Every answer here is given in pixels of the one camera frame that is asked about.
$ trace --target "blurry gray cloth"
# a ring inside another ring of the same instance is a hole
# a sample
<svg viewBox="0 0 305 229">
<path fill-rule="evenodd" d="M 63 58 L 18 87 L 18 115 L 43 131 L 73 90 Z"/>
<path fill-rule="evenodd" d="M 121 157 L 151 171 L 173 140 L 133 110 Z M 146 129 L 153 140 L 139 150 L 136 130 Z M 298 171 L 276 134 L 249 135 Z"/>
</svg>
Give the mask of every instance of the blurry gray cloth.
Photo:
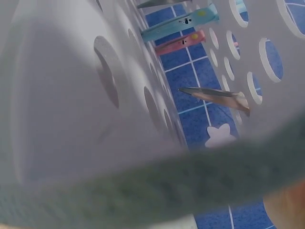
<svg viewBox="0 0 305 229">
<path fill-rule="evenodd" d="M 235 141 L 38 197 L 0 189 L 0 222 L 33 229 L 144 229 L 237 205 L 305 177 L 305 113 L 261 143 Z"/>
</svg>

